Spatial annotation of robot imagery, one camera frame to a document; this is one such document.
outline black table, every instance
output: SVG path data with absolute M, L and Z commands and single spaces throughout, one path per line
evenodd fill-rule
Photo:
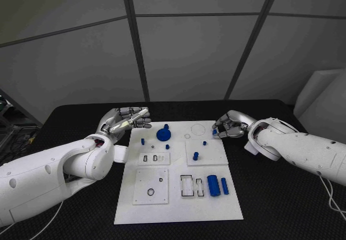
M 304 128 L 278 100 L 229 100 L 66 105 L 55 109 L 31 145 L 31 153 L 95 133 L 111 108 L 147 106 L 151 120 L 216 120 L 228 110 L 255 119 L 268 117 Z M 127 146 L 130 133 L 117 144 Z M 223 139 L 232 181 L 243 220 L 114 225 L 124 165 L 112 164 L 106 177 L 82 189 L 62 205 L 59 214 L 36 239 L 346 239 L 346 222 L 327 206 L 317 176 L 279 159 L 271 161 L 243 149 L 246 137 Z M 334 183 L 334 199 L 344 209 L 346 188 Z M 18 222 L 0 236 L 29 239 L 52 219 L 59 205 Z

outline robotic arm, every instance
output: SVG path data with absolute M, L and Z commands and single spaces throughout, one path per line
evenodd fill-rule
M 271 160 L 285 161 L 317 176 L 346 186 L 346 145 L 323 137 L 298 132 L 278 119 L 256 121 L 238 111 L 228 111 L 212 128 L 215 138 L 239 138 L 248 132 L 245 149 Z
M 127 147 L 114 145 L 131 128 L 150 128 L 145 107 L 114 108 L 95 134 L 27 155 L 0 167 L 0 227 L 53 207 L 101 180 L 112 162 L 125 163 Z M 66 181 L 63 173 L 78 177 Z

